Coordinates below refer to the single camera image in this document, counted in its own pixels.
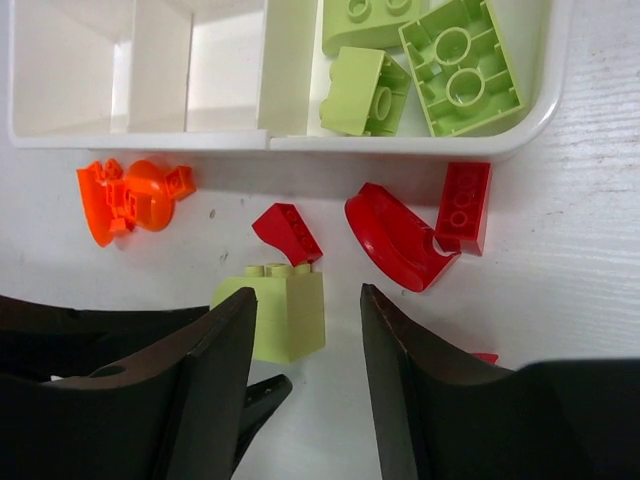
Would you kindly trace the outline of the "small red curved slope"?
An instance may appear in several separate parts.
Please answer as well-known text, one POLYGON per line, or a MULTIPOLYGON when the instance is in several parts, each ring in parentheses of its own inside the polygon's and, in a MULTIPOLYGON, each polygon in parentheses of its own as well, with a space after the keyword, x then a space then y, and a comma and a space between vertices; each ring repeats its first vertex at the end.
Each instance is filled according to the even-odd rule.
POLYGON ((292 266, 313 264, 323 252, 293 204, 274 203, 252 228, 267 245, 285 255, 292 266))

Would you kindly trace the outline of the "orange dome lego assembly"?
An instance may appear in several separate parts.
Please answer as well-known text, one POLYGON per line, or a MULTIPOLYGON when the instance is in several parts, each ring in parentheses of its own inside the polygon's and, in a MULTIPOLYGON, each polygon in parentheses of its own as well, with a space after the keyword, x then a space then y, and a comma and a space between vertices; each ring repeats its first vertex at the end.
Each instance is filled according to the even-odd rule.
POLYGON ((141 228, 164 230, 177 202, 197 191, 189 166, 169 166, 154 157, 124 168, 114 159, 76 170, 89 231, 100 247, 141 228))

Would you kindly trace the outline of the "green small 1x2 brick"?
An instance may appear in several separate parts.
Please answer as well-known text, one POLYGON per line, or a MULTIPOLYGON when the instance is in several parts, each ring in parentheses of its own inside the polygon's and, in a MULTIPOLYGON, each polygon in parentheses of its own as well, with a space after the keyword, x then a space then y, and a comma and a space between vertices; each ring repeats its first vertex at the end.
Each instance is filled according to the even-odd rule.
POLYGON ((411 77, 386 51, 343 47, 329 78, 319 107, 322 128, 357 137, 396 134, 411 77))

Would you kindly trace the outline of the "red sloped brick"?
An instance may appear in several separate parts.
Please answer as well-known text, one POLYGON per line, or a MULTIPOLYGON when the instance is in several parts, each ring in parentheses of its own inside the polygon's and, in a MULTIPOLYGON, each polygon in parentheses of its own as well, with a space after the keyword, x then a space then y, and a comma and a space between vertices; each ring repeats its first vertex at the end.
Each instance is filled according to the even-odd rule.
POLYGON ((472 353, 472 356, 490 365, 495 365, 499 360, 499 356, 494 353, 477 352, 477 353, 472 353))

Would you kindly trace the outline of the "green curved 2x2 brick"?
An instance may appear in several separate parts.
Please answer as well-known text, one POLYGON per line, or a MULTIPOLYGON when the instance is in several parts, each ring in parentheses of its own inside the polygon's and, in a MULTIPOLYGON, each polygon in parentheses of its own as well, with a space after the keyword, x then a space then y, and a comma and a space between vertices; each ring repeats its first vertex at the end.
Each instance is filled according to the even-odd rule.
POLYGON ((401 44, 399 28, 429 10, 423 0, 326 0, 322 51, 335 56, 342 47, 388 49, 401 44))

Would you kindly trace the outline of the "red 1x3 brick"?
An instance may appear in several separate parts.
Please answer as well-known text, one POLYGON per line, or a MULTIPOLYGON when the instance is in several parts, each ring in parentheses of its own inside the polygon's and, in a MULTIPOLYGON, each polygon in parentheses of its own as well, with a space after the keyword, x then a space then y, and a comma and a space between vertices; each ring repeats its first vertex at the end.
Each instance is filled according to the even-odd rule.
POLYGON ((448 164, 435 239, 446 252, 484 252, 492 169, 490 163, 448 164))

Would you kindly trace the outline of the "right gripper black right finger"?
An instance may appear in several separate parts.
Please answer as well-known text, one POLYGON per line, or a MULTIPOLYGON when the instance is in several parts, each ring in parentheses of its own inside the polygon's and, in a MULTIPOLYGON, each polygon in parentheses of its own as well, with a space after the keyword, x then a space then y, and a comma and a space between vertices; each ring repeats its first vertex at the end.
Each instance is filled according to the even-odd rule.
POLYGON ((384 478, 638 477, 637 360, 509 370, 419 325, 374 285, 360 310, 384 478))

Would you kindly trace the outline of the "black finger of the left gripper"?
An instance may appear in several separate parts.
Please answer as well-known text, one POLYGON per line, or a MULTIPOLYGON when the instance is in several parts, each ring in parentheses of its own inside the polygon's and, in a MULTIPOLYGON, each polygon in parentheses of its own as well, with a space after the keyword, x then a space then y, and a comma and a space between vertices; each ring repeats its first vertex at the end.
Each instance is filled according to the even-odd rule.
POLYGON ((1 373, 35 382, 87 376, 180 330, 207 306, 76 310, 1 298, 1 373))
POLYGON ((246 389, 241 412, 236 455, 244 455, 252 440, 293 389, 284 374, 262 380, 246 389))

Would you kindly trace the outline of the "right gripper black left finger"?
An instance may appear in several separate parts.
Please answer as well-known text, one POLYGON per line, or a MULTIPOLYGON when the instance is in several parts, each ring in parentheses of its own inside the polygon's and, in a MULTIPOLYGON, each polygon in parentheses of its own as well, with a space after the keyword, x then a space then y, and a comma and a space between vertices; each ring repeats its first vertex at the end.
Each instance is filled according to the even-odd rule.
POLYGON ((251 363, 255 294, 87 376, 1 373, 5 479, 227 479, 251 363))

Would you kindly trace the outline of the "large red arch piece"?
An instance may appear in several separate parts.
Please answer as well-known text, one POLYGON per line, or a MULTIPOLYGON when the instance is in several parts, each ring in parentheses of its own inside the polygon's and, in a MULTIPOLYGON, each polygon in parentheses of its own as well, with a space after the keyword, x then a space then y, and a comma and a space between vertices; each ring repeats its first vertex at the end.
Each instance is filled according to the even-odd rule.
POLYGON ((346 201, 345 215, 373 263, 412 292, 430 288, 461 256, 439 253, 435 230, 380 185, 364 184, 346 201))

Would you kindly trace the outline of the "green lego block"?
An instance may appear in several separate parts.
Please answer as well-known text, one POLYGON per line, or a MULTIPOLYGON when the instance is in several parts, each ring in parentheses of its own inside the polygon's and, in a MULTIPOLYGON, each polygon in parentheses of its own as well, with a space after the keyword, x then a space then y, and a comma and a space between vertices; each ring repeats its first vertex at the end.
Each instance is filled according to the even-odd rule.
POLYGON ((216 288, 211 305, 243 287, 257 298, 255 360, 291 364, 325 346, 323 276, 311 264, 250 265, 216 288))

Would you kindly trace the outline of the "green sloped brick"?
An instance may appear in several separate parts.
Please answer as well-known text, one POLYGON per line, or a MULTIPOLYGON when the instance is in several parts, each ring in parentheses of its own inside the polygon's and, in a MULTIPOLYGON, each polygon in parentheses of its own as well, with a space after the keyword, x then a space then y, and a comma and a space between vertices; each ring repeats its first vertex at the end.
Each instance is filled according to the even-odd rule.
POLYGON ((475 135, 523 110, 491 1, 446 1, 399 37, 431 136, 475 135))

